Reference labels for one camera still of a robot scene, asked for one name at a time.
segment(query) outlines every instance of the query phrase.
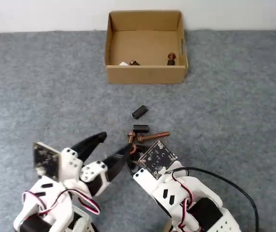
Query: white wall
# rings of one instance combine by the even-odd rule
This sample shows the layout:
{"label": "white wall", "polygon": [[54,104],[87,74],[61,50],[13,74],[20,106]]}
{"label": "white wall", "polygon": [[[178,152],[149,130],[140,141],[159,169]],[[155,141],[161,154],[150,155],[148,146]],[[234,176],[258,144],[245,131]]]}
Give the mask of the white wall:
{"label": "white wall", "polygon": [[0,0],[0,32],[106,30],[112,10],[178,9],[187,29],[276,29],[276,0]]}

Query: wire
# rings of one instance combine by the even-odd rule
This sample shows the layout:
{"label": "wire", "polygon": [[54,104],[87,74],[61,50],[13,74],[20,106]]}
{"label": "wire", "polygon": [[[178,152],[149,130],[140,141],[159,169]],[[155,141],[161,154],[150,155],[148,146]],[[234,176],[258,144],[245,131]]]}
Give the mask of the wire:
{"label": "wire", "polygon": [[185,215],[186,215],[186,210],[189,209],[190,205],[193,203],[193,200],[194,200],[194,196],[193,196],[193,193],[191,192],[191,190],[189,190],[185,185],[183,185],[176,177],[174,177],[174,174],[175,172],[172,172],[171,176],[172,176],[172,179],[176,182],[178,182],[182,188],[185,189],[185,191],[187,191],[188,195],[189,195],[189,198],[184,198],[183,199],[183,202],[182,202],[182,219],[180,221],[180,223],[178,224],[178,228],[182,231],[182,232],[186,232],[184,230],[184,220],[185,220]]}
{"label": "wire", "polygon": [[188,195],[190,196],[190,203],[189,203],[189,205],[191,205],[192,203],[193,203],[193,200],[194,200],[194,196],[193,196],[193,193],[191,192],[191,190],[189,190],[184,184],[182,184],[179,180],[177,180],[177,178],[176,177],[174,177],[173,176],[173,174],[174,174],[175,172],[173,172],[172,173],[172,179],[174,180],[174,181],[176,181],[176,182],[178,182],[180,185],[181,185],[181,187],[185,190],[185,191],[187,191],[187,193],[188,193]]}
{"label": "wire", "polygon": [[239,187],[238,185],[236,185],[235,183],[233,183],[232,181],[218,175],[218,174],[215,174],[215,173],[212,173],[210,171],[207,171],[207,170],[204,170],[204,169],[201,169],[201,168],[196,168],[196,167],[181,167],[181,168],[176,168],[174,170],[172,170],[171,172],[174,173],[174,172],[178,172],[178,171],[182,171],[182,170],[187,170],[187,171],[198,171],[198,172],[201,172],[201,173],[205,173],[205,174],[208,174],[208,175],[211,175],[213,177],[216,177],[220,180],[223,180],[224,182],[232,185],[233,187],[235,187],[237,190],[239,190],[243,195],[245,195],[245,197],[248,198],[248,200],[250,201],[253,209],[254,209],[254,215],[255,215],[255,232],[259,232],[259,213],[258,213],[258,209],[254,203],[254,200],[250,197],[249,194],[247,194],[241,187]]}
{"label": "wire", "polygon": [[95,215],[99,215],[100,214],[100,207],[99,205],[92,200],[91,198],[89,198],[88,196],[86,196],[85,194],[83,194],[82,192],[76,190],[76,189],[65,189],[62,192],[59,193],[59,195],[57,196],[57,198],[55,199],[54,203],[51,205],[50,208],[40,211],[38,214],[39,215],[44,215],[47,214],[48,212],[50,212],[52,209],[54,209],[56,207],[56,205],[58,204],[58,199],[60,198],[60,196],[62,196],[64,193],[66,192],[73,192],[73,193],[77,193],[81,198],[83,198],[83,200],[87,201],[90,205],[92,205],[93,207],[90,207],[88,205],[86,205],[80,198],[78,198],[80,204],[87,209],[88,211],[94,213]]}
{"label": "wire", "polygon": [[[42,210],[42,211],[39,211],[37,214],[38,214],[39,216],[42,216],[42,215],[45,215],[45,214],[47,214],[48,212],[50,212],[52,209],[54,209],[54,208],[56,207],[56,205],[58,204],[59,198],[60,198],[64,193],[66,193],[66,192],[73,192],[73,193],[76,193],[77,195],[79,195],[78,201],[80,202],[80,204],[81,204],[86,210],[88,210],[88,211],[94,213],[95,215],[99,215],[99,214],[100,214],[100,207],[99,207],[99,205],[98,205],[94,200],[92,200],[90,197],[86,196],[86,195],[85,195],[84,193],[82,193],[81,191],[76,190],[76,189],[73,189],[73,188],[65,189],[65,190],[63,190],[62,192],[60,192],[60,193],[58,194],[58,196],[56,197],[55,201],[53,202],[53,204],[52,204],[49,208],[46,207],[45,203],[40,199],[40,197],[36,196],[36,194],[33,193],[33,192],[31,192],[31,191],[28,191],[28,190],[27,190],[27,191],[23,192],[22,198],[23,198],[23,202],[24,202],[25,199],[26,199],[26,195],[27,195],[27,194],[29,194],[29,195],[35,197],[36,200],[38,201],[38,204],[43,208],[43,210]],[[89,203],[90,205],[92,205],[92,207],[91,207],[91,206],[88,206],[87,204],[85,204],[85,203],[81,200],[81,198],[82,198],[83,200],[85,200],[87,203]]]}
{"label": "wire", "polygon": [[30,195],[30,196],[34,197],[37,200],[38,205],[41,206],[42,209],[46,210],[46,204],[40,199],[40,197],[38,197],[35,193],[33,193],[31,191],[28,191],[28,190],[24,191],[22,193],[23,204],[24,204],[24,202],[26,200],[27,195]]}

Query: black cable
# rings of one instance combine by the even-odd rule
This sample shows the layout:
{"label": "black cable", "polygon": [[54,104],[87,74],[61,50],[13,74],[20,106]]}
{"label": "black cable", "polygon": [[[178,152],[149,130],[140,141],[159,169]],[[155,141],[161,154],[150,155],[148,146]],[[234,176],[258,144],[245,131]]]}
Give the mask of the black cable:
{"label": "black cable", "polygon": [[259,213],[258,213],[258,209],[254,203],[254,200],[250,197],[249,194],[247,194],[241,187],[239,187],[238,185],[236,185],[235,183],[231,182],[230,180],[218,175],[218,174],[215,174],[215,173],[212,173],[210,171],[207,171],[207,170],[204,170],[204,169],[201,169],[201,168],[195,168],[195,167],[181,167],[181,168],[176,168],[174,170],[172,170],[173,172],[178,172],[178,171],[182,171],[182,170],[187,170],[187,171],[198,171],[198,172],[201,172],[201,173],[205,173],[205,174],[208,174],[208,175],[211,175],[211,176],[214,176],[220,180],[223,180],[225,181],[226,183],[232,185],[233,187],[235,187],[237,190],[239,190],[243,195],[245,195],[245,197],[248,198],[248,200],[250,201],[253,209],[254,209],[254,215],[255,215],[255,232],[259,232]]}

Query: black cylinder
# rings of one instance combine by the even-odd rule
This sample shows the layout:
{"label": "black cylinder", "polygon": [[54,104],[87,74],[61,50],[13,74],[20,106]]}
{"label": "black cylinder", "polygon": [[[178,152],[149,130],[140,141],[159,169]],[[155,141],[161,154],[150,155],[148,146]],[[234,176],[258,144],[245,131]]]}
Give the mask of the black cylinder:
{"label": "black cylinder", "polygon": [[133,132],[135,133],[149,133],[150,127],[148,125],[133,125]]}
{"label": "black cylinder", "polygon": [[167,65],[175,65],[175,61],[173,59],[169,59],[167,61]]}
{"label": "black cylinder", "polygon": [[141,116],[143,116],[146,112],[148,112],[148,108],[145,105],[142,105],[139,107],[133,114],[134,119],[139,119]]}

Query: red and white wire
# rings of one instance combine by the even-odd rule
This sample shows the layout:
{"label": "red and white wire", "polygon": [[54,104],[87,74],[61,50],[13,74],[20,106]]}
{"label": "red and white wire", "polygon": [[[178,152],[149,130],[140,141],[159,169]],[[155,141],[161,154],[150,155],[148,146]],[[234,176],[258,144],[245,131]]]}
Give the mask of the red and white wire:
{"label": "red and white wire", "polygon": [[30,196],[34,197],[34,198],[36,199],[38,205],[39,205],[42,209],[46,210],[46,204],[40,199],[40,197],[38,197],[36,194],[34,194],[33,192],[28,191],[28,190],[27,190],[27,191],[24,191],[24,192],[22,193],[22,201],[23,201],[23,204],[24,204],[24,201],[25,201],[27,195],[30,195]]}
{"label": "red and white wire", "polygon": [[185,220],[185,215],[187,213],[187,210],[190,208],[191,204],[194,201],[194,195],[192,193],[192,191],[190,189],[188,189],[184,184],[182,184],[176,177],[174,177],[174,172],[172,172],[171,176],[172,179],[176,182],[178,182],[181,187],[188,193],[189,198],[184,198],[183,202],[182,202],[182,219],[178,224],[178,228],[182,231],[182,232],[190,232],[190,231],[185,231],[184,227],[186,225],[184,225],[184,220]]}
{"label": "red and white wire", "polygon": [[[62,195],[63,195],[64,193],[66,193],[66,192],[72,192],[72,193],[75,193],[75,194],[79,195],[78,201],[80,202],[80,204],[81,204],[86,210],[88,210],[88,211],[94,213],[95,215],[99,215],[99,214],[100,214],[100,207],[99,207],[99,205],[98,205],[94,200],[92,200],[90,197],[86,196],[84,193],[82,193],[81,191],[76,190],[76,189],[65,189],[65,190],[63,190],[62,192],[60,192],[59,195],[56,197],[54,203],[53,203],[49,208],[46,208],[46,205],[44,204],[44,202],[43,202],[38,196],[36,196],[33,192],[25,191],[25,192],[23,193],[23,199],[25,199],[25,198],[24,198],[24,194],[30,194],[30,195],[34,196],[34,197],[37,199],[39,205],[42,206],[42,208],[44,209],[44,210],[42,210],[42,211],[39,211],[38,214],[39,214],[39,215],[44,215],[44,214],[47,214],[48,212],[50,212],[52,209],[54,209],[54,208],[56,207],[56,205],[58,204],[58,199],[60,198],[60,196],[62,196]],[[89,205],[87,205],[87,204],[85,204],[85,203],[81,200],[81,198],[82,198],[84,201],[86,201],[88,204],[90,204],[92,207],[89,206]]]}

